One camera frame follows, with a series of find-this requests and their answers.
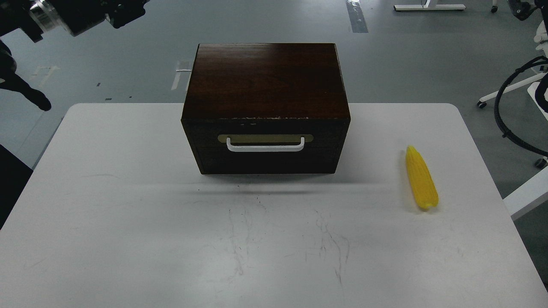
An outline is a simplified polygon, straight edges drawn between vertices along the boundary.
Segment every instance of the black cable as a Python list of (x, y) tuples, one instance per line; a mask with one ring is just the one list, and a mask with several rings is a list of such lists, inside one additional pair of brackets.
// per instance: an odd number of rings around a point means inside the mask
[(535, 59), (525, 63), (522, 67), (516, 69), (516, 71), (510, 75), (510, 77), (508, 77), (508, 79), (502, 84), (502, 86), (500, 87), (499, 89), (499, 92), (496, 94), (496, 98), (495, 98), (495, 106), (494, 106), (494, 109), (495, 109), (495, 121), (496, 121), (496, 124), (497, 126), (499, 127), (499, 129), (502, 131), (503, 133), (503, 138), (508, 138), (510, 141), (512, 141), (513, 143), (517, 144), (518, 146), (528, 150), (528, 151), (531, 151), (531, 152), (534, 152), (534, 153), (537, 153), (537, 154), (540, 154), (542, 156), (548, 156), (548, 152), (546, 151), (543, 151), (541, 149), (538, 149), (530, 144), (528, 144), (527, 142), (523, 141), (521, 138), (519, 138), (518, 136), (516, 136), (509, 128), (508, 126), (506, 126), (503, 122), (503, 119), (500, 117), (500, 112), (499, 112), (499, 103), (500, 103), (500, 98), (503, 96), (503, 93), (504, 93), (504, 90), (506, 89), (506, 87), (508, 87), (508, 85), (521, 73), (523, 73), (525, 70), (528, 70), (532, 67), (535, 67), (535, 66), (538, 66), (538, 65), (545, 65), (545, 64), (548, 64), (548, 58), (546, 58), (545, 56), (538, 56), (536, 57)]

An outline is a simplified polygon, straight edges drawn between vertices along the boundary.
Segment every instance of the white table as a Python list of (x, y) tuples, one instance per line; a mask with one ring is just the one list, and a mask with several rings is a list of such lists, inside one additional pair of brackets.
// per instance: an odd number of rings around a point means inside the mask
[(279, 176), (200, 175), (181, 110), (69, 110), (0, 232), (1, 307), (548, 306), (455, 107), (351, 104), (337, 173)]

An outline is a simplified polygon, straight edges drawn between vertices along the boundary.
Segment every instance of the white desk frame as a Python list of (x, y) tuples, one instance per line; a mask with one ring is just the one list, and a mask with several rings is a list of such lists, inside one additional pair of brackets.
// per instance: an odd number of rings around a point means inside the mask
[(428, 10), (464, 10), (464, 4), (438, 4), (438, 0), (426, 0), (425, 5), (406, 4), (394, 5), (396, 11), (428, 11)]

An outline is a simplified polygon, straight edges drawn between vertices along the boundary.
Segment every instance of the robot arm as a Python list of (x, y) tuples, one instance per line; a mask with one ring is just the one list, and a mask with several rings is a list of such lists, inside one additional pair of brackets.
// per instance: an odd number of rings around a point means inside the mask
[(0, 0), (0, 36), (21, 28), (33, 42), (57, 26), (77, 36), (108, 20), (118, 29), (145, 15), (149, 0)]

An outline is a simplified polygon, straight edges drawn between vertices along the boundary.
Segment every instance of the chair wheel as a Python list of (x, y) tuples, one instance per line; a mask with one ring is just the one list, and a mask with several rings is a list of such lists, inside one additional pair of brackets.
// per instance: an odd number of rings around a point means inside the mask
[(535, 162), (535, 167), (539, 169), (544, 169), (548, 165), (548, 162), (544, 158), (540, 158)]

